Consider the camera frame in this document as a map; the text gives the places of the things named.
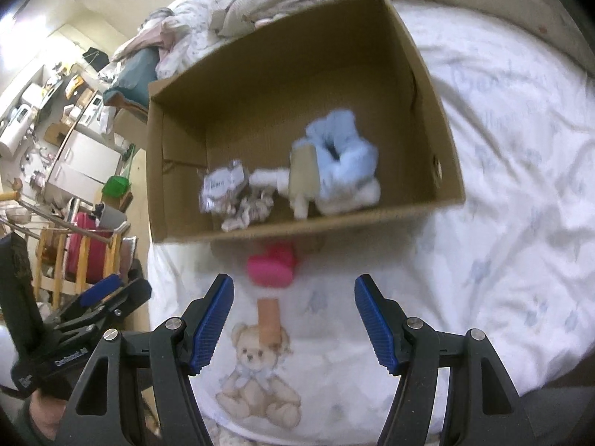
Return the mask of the person's left hand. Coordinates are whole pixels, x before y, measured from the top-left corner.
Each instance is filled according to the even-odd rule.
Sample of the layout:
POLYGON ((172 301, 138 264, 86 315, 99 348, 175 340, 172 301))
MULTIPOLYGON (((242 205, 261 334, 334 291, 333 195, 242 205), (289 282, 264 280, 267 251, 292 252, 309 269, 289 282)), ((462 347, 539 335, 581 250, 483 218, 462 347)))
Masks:
POLYGON ((23 404, 15 420, 26 445, 54 445, 61 418, 68 402, 42 390, 35 391, 23 404))

